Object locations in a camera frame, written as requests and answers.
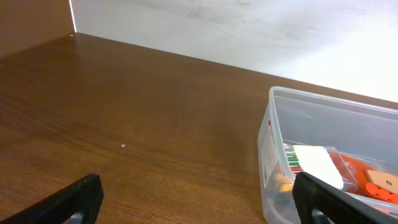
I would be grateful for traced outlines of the orange perforated plastic strip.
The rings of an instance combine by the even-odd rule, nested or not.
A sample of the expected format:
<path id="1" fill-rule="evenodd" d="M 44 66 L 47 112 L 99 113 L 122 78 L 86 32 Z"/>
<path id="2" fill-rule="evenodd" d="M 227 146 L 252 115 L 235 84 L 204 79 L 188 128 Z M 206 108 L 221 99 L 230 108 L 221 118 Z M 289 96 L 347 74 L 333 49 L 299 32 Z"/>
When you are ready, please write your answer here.
<path id="1" fill-rule="evenodd" d="M 364 192 L 368 197 L 376 200 L 398 204 L 397 194 L 394 194 L 382 187 L 379 187 L 371 182 L 368 182 L 364 187 Z"/>

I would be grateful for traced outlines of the clear plastic container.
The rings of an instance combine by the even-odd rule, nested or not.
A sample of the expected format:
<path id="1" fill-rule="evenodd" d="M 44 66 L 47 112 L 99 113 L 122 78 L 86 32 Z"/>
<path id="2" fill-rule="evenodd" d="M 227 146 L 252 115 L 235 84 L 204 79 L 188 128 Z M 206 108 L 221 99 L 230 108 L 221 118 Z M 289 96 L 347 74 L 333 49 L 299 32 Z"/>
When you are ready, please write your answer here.
<path id="1" fill-rule="evenodd" d="M 397 111 L 274 86 L 258 135 L 262 213 L 300 223 L 314 199 L 294 185 L 308 173 L 367 208 L 397 219 Z"/>

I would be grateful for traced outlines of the screwdriver set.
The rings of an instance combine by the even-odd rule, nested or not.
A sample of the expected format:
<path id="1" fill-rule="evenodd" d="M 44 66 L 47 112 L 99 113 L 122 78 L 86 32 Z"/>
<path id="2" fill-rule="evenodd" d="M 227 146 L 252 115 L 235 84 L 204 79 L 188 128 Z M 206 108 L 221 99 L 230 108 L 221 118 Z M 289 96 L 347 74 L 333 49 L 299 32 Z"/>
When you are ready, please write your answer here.
<path id="1" fill-rule="evenodd" d="M 329 155 L 330 152 L 338 152 L 336 148 L 284 144 L 284 152 L 293 174 L 306 172 L 331 186 L 340 181 L 340 175 Z"/>

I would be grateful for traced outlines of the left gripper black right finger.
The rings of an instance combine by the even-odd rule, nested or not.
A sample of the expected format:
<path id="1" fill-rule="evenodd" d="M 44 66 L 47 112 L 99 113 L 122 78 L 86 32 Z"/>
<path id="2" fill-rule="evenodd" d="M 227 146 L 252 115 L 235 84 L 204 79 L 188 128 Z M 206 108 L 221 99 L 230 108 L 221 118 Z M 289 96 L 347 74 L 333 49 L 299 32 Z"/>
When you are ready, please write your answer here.
<path id="1" fill-rule="evenodd" d="M 306 172 L 296 175 L 292 195 L 302 223 L 397 224 L 396 218 Z"/>

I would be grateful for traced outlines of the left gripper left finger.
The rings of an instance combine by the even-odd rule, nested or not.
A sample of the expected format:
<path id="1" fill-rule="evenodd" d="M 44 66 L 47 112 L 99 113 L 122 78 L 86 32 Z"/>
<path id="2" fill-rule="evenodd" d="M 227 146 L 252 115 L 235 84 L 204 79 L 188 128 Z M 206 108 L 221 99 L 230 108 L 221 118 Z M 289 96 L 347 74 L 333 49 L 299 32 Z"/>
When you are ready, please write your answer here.
<path id="1" fill-rule="evenodd" d="M 74 215 L 81 217 L 82 223 L 95 223 L 103 199 L 100 176 L 88 174 L 1 223 L 64 223 Z"/>

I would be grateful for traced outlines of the orange scraper with wooden handle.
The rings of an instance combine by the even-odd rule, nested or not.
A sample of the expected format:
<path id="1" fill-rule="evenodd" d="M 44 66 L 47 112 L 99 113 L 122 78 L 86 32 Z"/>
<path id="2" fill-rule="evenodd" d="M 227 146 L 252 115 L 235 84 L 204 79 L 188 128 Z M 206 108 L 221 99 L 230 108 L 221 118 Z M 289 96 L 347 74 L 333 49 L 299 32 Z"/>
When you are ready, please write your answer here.
<path id="1" fill-rule="evenodd" d="M 364 187 L 371 182 L 397 194 L 397 175 L 383 172 L 360 159 L 338 152 L 330 152 L 329 155 L 340 175 L 338 184 L 333 184 L 339 190 L 368 197 L 364 192 Z"/>

